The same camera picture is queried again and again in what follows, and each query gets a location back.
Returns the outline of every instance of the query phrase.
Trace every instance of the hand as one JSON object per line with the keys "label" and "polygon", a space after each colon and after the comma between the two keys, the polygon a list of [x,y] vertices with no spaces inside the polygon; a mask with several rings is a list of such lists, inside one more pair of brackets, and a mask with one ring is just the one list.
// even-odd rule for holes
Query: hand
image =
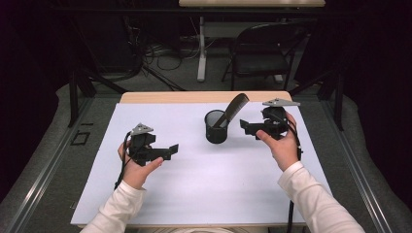
{"label": "hand", "polygon": [[[127,142],[126,147],[130,147],[130,141]],[[118,149],[118,153],[120,159],[123,157],[123,144],[120,145]],[[125,162],[129,161],[130,157],[128,156],[127,151],[125,152]],[[136,189],[140,189],[145,183],[146,178],[148,175],[154,171],[156,168],[161,166],[163,162],[163,158],[159,157],[152,161],[151,163],[147,164],[146,166],[142,167],[139,164],[135,163],[133,160],[127,162],[124,168],[123,180],[129,184],[131,187]]]}
{"label": "hand", "polygon": [[[296,131],[296,121],[293,116],[288,112],[286,112],[286,115],[289,122],[291,122],[291,127]],[[290,130],[288,130],[286,136],[280,140],[273,139],[263,130],[259,130],[257,136],[269,146],[273,157],[283,172],[298,161],[296,139]]]}

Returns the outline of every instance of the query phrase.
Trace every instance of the finger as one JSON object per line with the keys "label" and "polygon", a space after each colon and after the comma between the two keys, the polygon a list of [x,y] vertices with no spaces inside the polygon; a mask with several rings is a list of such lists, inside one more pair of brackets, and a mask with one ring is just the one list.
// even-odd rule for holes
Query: finger
{"label": "finger", "polygon": [[127,148],[130,147],[130,143],[131,143],[130,140],[126,142],[126,148],[124,147],[124,143],[120,144],[118,148],[118,154],[119,154],[120,159],[123,159],[123,152],[124,152],[125,158],[128,158],[128,154],[126,150]]}
{"label": "finger", "polygon": [[153,160],[151,163],[149,163],[149,164],[147,164],[146,166],[143,167],[144,170],[145,170],[145,173],[147,175],[149,175],[156,168],[160,167],[162,163],[163,163],[163,158],[162,157],[159,157],[159,158]]}
{"label": "finger", "polygon": [[286,118],[292,124],[293,130],[296,131],[296,120],[293,118],[293,116],[290,113],[286,112]]}
{"label": "finger", "polygon": [[270,135],[268,135],[266,132],[264,132],[263,130],[258,130],[257,131],[257,137],[260,138],[264,143],[266,143],[269,147],[275,142],[276,140],[273,140],[272,137],[270,137]]}

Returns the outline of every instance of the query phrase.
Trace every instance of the wooden table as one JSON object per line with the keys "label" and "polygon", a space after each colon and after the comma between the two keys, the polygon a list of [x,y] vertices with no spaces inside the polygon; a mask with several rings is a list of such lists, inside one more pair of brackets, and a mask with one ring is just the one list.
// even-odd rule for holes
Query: wooden table
{"label": "wooden table", "polygon": [[[227,139],[211,144],[204,117],[224,110],[238,91],[127,92],[112,115],[94,160],[72,224],[86,225],[112,194],[120,171],[117,148],[124,135],[142,122],[154,129],[154,148],[179,144],[179,151],[144,184],[143,207],[128,227],[285,226],[290,199],[276,184],[282,174],[270,150],[245,135],[239,119],[262,122],[262,102],[291,100],[286,91],[244,91],[249,99],[228,126]],[[293,114],[304,150],[302,161],[316,179],[328,184],[298,107]],[[304,224],[298,210],[294,224]]]}

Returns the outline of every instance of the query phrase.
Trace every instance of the white long-sleeve shirt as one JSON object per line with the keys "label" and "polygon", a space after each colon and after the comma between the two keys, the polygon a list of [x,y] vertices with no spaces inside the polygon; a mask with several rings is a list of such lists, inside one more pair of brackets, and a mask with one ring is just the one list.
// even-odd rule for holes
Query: white long-sleeve shirt
{"label": "white long-sleeve shirt", "polygon": [[[318,183],[301,162],[294,163],[281,176],[283,188],[305,219],[311,232],[364,232],[355,219]],[[121,182],[96,217],[82,232],[124,232],[126,223],[142,207],[145,190]],[[222,228],[170,229],[168,233],[227,233]]]}

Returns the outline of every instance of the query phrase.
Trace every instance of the white table leg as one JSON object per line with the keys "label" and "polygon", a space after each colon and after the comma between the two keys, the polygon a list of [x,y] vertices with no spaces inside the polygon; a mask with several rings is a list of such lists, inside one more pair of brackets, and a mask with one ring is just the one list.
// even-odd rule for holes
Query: white table leg
{"label": "white table leg", "polygon": [[200,57],[199,68],[197,70],[197,81],[205,81],[206,73],[206,50],[205,50],[205,34],[204,34],[204,18],[200,17],[199,23],[199,37],[200,37]]}

